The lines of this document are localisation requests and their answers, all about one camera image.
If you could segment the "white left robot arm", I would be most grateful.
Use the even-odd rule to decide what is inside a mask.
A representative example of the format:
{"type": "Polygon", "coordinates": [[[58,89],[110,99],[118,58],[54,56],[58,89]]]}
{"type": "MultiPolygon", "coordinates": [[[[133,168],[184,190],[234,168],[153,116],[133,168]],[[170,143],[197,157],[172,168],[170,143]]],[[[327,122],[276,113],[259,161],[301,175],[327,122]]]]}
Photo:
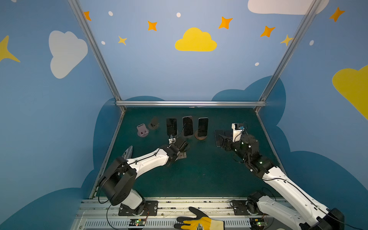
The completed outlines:
{"type": "Polygon", "coordinates": [[[133,189],[136,179],[144,173],[186,158],[189,143],[184,138],[174,138],[146,155],[126,159],[117,157],[105,170],[98,182],[98,197],[104,193],[112,206],[121,206],[131,215],[141,215],[146,210],[146,200],[133,189]]]}

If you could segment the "dark phone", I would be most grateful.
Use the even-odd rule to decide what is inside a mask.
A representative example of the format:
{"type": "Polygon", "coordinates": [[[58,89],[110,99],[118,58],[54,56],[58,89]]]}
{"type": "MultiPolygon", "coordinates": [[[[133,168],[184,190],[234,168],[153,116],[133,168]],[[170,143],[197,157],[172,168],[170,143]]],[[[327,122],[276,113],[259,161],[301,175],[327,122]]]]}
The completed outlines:
{"type": "Polygon", "coordinates": [[[208,135],[208,124],[209,124],[209,118],[203,117],[198,119],[198,130],[197,130],[197,136],[199,138],[205,138],[208,135]]]}

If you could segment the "green phone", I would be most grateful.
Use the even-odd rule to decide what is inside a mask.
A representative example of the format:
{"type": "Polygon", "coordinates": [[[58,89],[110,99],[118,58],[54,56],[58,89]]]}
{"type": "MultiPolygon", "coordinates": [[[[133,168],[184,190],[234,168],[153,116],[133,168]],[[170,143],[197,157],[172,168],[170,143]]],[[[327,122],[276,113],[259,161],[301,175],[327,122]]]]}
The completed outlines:
{"type": "Polygon", "coordinates": [[[224,140],[227,138],[224,130],[215,130],[215,144],[217,147],[222,147],[224,140]]]}

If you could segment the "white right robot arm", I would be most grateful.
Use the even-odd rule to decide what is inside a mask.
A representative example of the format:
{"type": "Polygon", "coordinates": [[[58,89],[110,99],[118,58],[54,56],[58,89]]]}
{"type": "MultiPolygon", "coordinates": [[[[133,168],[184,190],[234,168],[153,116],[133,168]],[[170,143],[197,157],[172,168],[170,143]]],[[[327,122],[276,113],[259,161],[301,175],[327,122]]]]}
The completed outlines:
{"type": "Polygon", "coordinates": [[[247,198],[252,212],[264,213],[293,230],[343,230],[345,216],[329,209],[297,186],[283,171],[259,152],[259,142],[252,135],[226,137],[217,134],[216,145],[235,152],[245,166],[263,182],[274,188],[292,205],[288,208],[269,196],[256,192],[247,198]]]}

